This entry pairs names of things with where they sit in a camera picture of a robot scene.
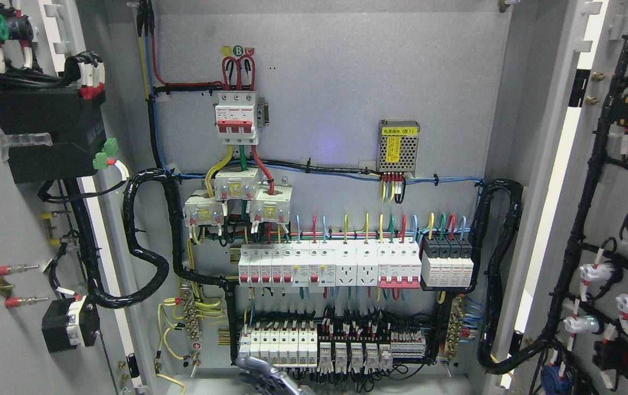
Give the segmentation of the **grey robotic left hand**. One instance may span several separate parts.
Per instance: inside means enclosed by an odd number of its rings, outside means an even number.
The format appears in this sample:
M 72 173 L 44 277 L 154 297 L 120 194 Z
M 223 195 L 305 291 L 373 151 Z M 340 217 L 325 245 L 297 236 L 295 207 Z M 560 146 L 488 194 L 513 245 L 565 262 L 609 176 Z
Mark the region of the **grey robotic left hand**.
M 255 357 L 237 357 L 234 364 L 241 369 L 239 377 L 262 394 L 315 394 L 307 385 L 300 385 L 286 372 Z

